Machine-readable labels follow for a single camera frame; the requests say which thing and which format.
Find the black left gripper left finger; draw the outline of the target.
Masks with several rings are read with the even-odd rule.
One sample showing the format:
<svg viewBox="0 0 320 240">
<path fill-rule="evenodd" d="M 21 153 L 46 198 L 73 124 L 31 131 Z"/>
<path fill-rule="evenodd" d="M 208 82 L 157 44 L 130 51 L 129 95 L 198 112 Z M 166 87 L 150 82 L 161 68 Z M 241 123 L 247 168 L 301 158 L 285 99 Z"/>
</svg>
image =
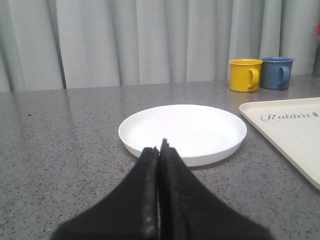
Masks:
<svg viewBox="0 0 320 240">
<path fill-rule="evenodd" d="M 99 203 L 64 222 L 53 240 L 158 239 L 158 156 L 145 148 L 122 182 Z"/>
</svg>

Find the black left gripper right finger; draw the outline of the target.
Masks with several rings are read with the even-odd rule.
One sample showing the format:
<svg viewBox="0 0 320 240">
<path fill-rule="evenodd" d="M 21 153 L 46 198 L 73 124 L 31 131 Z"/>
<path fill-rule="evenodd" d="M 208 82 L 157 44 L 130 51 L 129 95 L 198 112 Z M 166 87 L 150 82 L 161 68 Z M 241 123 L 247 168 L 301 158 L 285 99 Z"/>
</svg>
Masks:
<svg viewBox="0 0 320 240">
<path fill-rule="evenodd" d="M 219 200 L 162 141 L 158 160 L 160 239 L 271 240 L 271 232 Z"/>
</svg>

